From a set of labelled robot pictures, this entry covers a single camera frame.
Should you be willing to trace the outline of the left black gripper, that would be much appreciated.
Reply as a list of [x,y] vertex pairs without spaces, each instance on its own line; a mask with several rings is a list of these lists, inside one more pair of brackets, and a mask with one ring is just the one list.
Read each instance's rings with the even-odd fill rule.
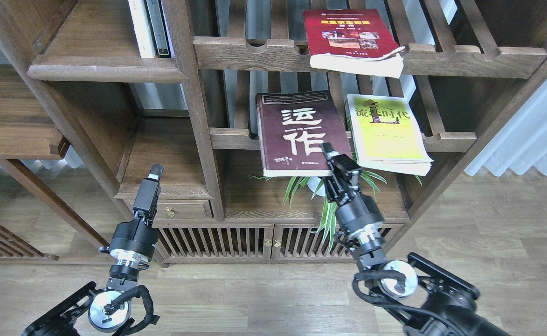
[[152,228],[161,187],[164,166],[152,164],[148,178],[142,180],[133,203],[133,219],[120,223],[109,246],[99,247],[102,253],[116,258],[118,264],[145,264],[152,260],[158,232]]

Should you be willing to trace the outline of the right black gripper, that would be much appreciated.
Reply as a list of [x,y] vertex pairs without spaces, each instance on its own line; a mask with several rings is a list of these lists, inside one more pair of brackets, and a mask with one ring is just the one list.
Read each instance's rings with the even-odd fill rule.
[[378,227],[383,224],[384,219],[376,202],[361,192],[361,166],[348,156],[339,156],[340,153],[329,142],[322,143],[320,147],[332,172],[331,176],[324,178],[326,194],[331,202],[337,204],[336,217],[341,231],[355,234],[368,225]]

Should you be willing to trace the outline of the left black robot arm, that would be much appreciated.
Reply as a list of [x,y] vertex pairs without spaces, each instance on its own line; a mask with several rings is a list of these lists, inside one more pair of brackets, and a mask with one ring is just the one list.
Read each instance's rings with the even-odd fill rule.
[[114,336],[131,335],[158,322],[150,292],[137,281],[139,272],[148,268],[159,238],[152,222],[162,174],[162,165],[152,165],[133,203],[133,219],[118,224],[109,246],[99,248],[116,260],[106,286],[96,289],[90,281],[26,327],[24,336],[77,336],[75,322],[85,313],[92,327]]

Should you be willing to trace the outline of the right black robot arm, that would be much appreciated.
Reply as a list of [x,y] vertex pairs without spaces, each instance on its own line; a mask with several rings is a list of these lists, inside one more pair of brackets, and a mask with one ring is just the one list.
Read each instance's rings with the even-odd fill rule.
[[406,261],[387,259],[379,232],[384,219],[373,198],[361,191],[361,166],[330,143],[321,149],[331,170],[324,177],[325,191],[339,224],[334,240],[357,266],[354,293],[386,310],[406,336],[505,336],[476,313],[480,293],[469,282],[414,252]]

